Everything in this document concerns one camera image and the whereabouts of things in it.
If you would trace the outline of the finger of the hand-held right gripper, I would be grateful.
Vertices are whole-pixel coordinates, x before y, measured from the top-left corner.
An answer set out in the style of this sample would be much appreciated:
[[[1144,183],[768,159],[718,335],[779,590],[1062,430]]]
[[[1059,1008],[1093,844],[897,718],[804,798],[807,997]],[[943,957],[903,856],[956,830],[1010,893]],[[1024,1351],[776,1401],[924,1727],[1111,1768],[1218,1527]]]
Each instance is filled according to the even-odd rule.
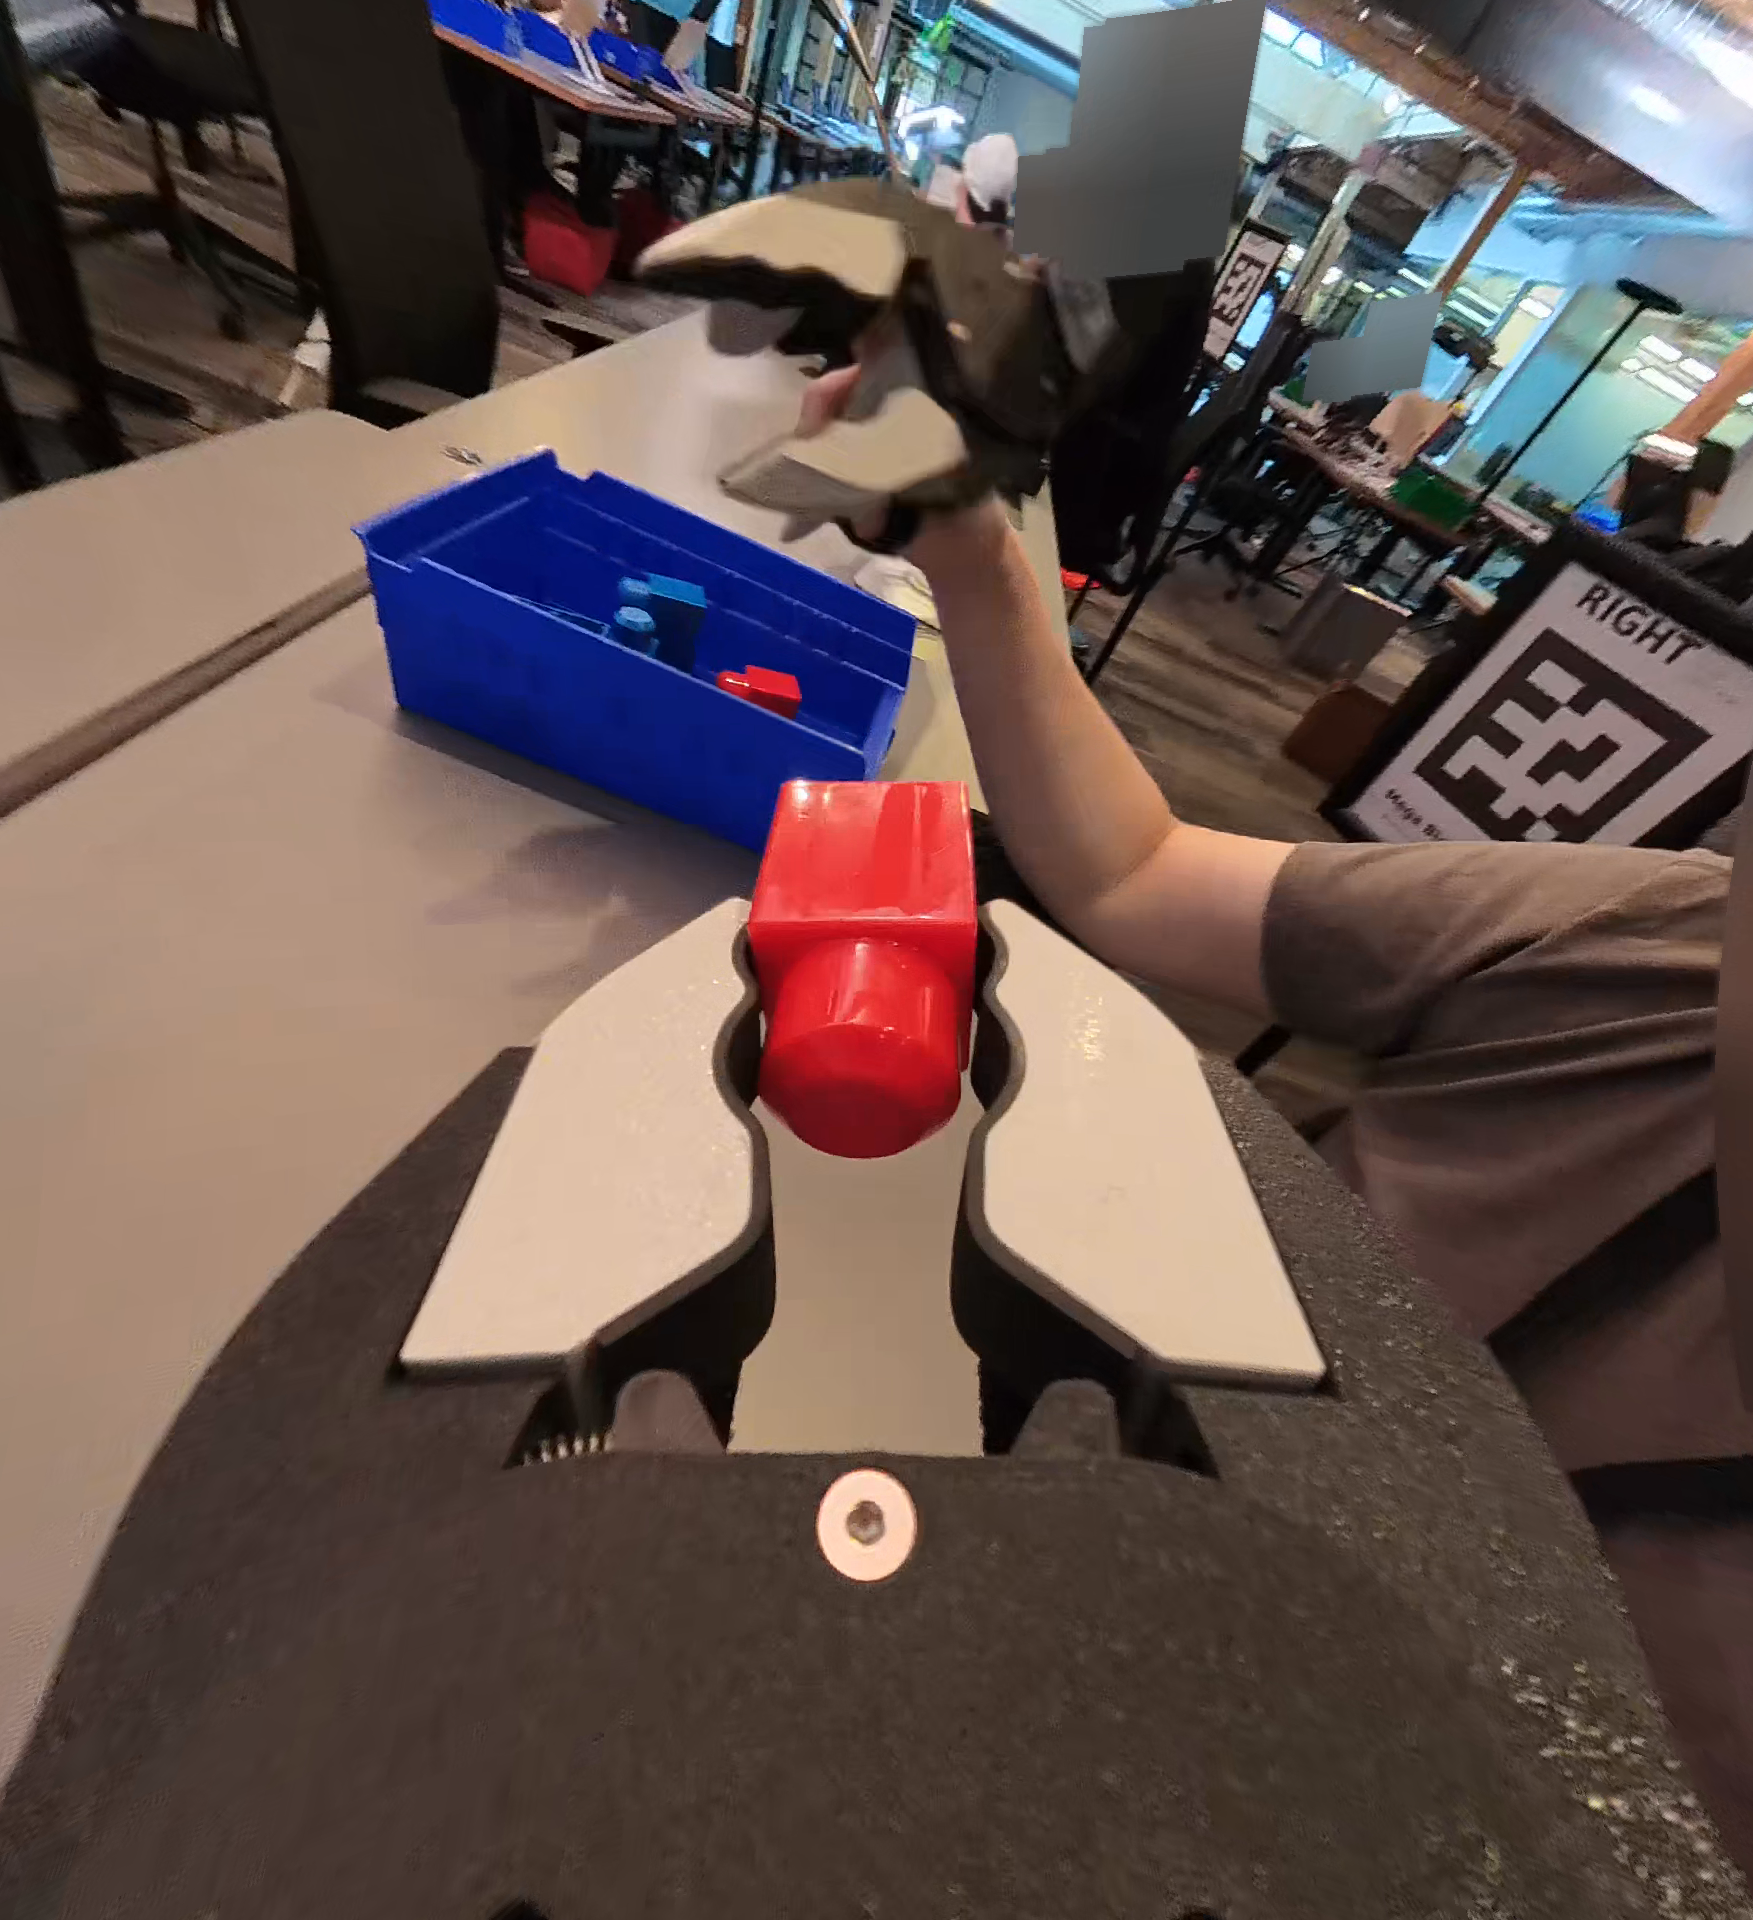
[[[716,354],[853,354],[897,298],[910,240],[809,188],[707,213],[649,243],[637,284],[703,305]]]
[[[718,474],[718,491],[780,517],[800,539],[850,539],[975,503],[975,466],[956,419],[935,402],[886,402],[864,418],[794,430]]]

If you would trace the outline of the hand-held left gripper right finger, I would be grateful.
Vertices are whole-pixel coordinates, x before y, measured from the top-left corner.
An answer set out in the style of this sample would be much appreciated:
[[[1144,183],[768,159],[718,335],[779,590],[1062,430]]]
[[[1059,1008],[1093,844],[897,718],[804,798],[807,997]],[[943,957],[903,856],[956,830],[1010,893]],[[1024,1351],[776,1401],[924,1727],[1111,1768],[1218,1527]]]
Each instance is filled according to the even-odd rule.
[[[1328,1364],[1202,1069],[1123,977],[1010,899],[991,964],[964,1221],[980,1253],[1115,1359],[1171,1382],[1308,1394]]]

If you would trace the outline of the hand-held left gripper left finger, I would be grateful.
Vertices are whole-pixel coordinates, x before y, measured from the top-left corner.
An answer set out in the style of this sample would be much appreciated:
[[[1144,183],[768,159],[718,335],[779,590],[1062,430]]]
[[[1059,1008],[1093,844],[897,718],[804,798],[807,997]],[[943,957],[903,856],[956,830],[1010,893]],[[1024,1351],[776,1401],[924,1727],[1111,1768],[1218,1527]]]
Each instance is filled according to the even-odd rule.
[[[730,1047],[754,1039],[746,901],[604,974],[533,1045],[402,1341],[414,1377],[591,1362],[770,1228],[768,1150]]]

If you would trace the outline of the blue mega block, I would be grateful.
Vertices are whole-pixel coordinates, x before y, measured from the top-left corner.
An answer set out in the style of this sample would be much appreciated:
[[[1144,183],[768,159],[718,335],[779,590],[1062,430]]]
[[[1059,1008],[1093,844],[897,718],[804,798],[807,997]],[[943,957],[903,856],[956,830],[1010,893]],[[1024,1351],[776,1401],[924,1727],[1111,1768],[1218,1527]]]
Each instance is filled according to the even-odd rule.
[[[695,673],[707,615],[701,586],[656,572],[626,574],[608,635],[626,650]]]

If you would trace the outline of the blue plastic bin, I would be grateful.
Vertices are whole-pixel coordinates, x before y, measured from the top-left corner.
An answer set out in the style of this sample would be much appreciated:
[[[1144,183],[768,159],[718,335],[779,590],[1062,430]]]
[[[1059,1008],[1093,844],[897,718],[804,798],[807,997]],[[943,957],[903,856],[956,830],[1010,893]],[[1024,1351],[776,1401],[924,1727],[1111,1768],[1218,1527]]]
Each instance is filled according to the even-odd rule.
[[[674,86],[661,54],[598,27],[573,32],[552,13],[492,1],[430,1],[432,25],[506,61],[530,61],[593,93],[644,93]]]
[[[397,704],[761,852],[789,781],[873,781],[913,679],[893,605],[608,471],[539,449],[356,526]],[[703,588],[699,667],[608,635],[626,574]],[[801,716],[720,691],[761,664]]]

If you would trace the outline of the person's right hand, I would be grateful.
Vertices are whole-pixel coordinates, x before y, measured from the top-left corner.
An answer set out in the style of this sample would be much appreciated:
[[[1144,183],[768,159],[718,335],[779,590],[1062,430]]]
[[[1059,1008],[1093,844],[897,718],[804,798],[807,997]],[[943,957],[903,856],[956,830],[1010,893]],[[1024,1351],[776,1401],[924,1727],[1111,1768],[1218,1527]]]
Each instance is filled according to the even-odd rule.
[[[827,436],[855,405],[861,368],[855,364],[821,371],[811,378],[800,404],[795,436]],[[1017,526],[1007,499],[986,492],[960,508],[936,510],[921,521],[916,533],[897,550],[924,576],[931,588],[945,574],[964,576],[1000,564],[1004,546],[1014,545]]]

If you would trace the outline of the black office chair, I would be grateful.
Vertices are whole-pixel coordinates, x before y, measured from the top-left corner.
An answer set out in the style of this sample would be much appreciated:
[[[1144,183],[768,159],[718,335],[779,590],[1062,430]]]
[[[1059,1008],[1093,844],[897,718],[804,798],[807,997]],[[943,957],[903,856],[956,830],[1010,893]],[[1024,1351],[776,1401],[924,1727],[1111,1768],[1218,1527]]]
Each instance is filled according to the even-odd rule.
[[[426,1],[236,1],[329,331],[332,409],[399,428],[491,389],[498,267]]]
[[[63,212],[72,217],[74,243],[158,236],[172,263],[193,271],[209,287],[219,331],[232,342],[248,338],[248,309],[239,283],[253,283],[291,305],[299,300],[297,273],[195,213],[169,164],[168,131],[185,164],[200,172],[206,122],[264,118],[255,76],[236,45],[197,27],[150,17],[133,4],[14,4],[14,21],[32,72],[81,88],[116,120],[130,116],[144,124],[147,190],[61,196]]]

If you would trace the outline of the grey trash can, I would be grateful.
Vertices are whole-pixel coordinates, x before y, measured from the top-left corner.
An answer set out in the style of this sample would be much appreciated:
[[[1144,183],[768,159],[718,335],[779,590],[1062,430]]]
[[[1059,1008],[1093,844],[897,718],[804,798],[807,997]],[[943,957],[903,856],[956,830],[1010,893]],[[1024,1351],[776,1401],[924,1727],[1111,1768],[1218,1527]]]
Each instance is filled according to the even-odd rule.
[[[1402,628],[1406,608],[1346,579],[1323,579],[1285,624],[1277,648],[1295,672],[1322,681],[1358,677]]]

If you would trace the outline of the brown cardboard box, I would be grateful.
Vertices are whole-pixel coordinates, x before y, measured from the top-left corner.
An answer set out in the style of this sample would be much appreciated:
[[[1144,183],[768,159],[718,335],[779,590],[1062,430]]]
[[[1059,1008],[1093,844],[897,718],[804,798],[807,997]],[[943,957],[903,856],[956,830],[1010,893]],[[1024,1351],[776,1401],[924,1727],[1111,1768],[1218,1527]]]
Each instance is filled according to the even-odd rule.
[[[1279,752],[1316,781],[1343,781],[1392,720],[1397,699],[1360,681],[1334,681],[1297,718]]]

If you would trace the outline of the black framed marker sign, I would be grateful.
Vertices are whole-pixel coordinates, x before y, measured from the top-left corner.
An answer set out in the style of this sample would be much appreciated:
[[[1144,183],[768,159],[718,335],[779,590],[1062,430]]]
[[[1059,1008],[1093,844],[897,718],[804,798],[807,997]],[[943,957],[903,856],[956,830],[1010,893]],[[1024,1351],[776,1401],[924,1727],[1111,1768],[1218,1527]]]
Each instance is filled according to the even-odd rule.
[[[1392,707],[1322,819],[1380,844],[1688,848],[1753,766],[1753,615],[1559,526]]]

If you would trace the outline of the black floor lamp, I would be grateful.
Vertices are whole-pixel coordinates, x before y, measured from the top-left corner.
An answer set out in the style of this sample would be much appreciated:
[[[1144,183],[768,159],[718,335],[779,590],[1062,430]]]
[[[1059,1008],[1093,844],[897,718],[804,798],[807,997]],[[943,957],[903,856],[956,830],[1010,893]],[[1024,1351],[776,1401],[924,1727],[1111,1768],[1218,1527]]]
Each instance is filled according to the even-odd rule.
[[[1564,413],[1579,389],[1598,374],[1613,348],[1621,338],[1631,331],[1631,327],[1645,313],[1656,313],[1659,316],[1675,316],[1682,313],[1682,303],[1656,289],[1648,283],[1643,283],[1633,277],[1619,277],[1614,280],[1616,293],[1625,298],[1631,309],[1625,316],[1614,323],[1608,331],[1608,337],[1600,342],[1593,353],[1586,358],[1584,367],[1573,376],[1573,380],[1564,387],[1562,395],[1550,404],[1550,408],[1538,418],[1535,425],[1505,453],[1492,458],[1479,478],[1475,491],[1475,500],[1485,503],[1500,486],[1514,474],[1514,468],[1529,453],[1529,449],[1541,442],[1553,421]]]

